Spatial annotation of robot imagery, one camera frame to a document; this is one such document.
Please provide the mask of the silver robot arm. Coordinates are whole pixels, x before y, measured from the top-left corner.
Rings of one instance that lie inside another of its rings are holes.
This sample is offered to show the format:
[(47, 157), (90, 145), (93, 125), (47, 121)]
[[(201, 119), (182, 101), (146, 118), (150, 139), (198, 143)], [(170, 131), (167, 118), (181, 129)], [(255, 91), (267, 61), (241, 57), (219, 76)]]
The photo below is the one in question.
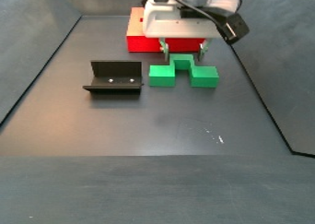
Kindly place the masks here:
[(167, 39), (202, 39), (199, 58), (207, 52), (210, 40), (234, 41), (237, 30), (229, 23), (238, 17), (242, 0), (147, 0), (145, 4), (143, 32), (157, 38), (166, 58), (170, 54)]

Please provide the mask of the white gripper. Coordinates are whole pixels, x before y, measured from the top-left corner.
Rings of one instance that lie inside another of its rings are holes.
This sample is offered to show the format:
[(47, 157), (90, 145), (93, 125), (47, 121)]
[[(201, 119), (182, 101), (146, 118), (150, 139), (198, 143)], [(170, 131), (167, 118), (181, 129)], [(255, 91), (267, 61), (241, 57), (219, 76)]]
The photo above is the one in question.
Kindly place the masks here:
[[(169, 61), (170, 49), (166, 38), (217, 38), (215, 21), (218, 17), (206, 18), (201, 11), (222, 14), (237, 13), (241, 0), (147, 0), (145, 4), (143, 32), (149, 38), (161, 38), (162, 52)], [(198, 60), (202, 61), (210, 49), (213, 39), (199, 44)]]

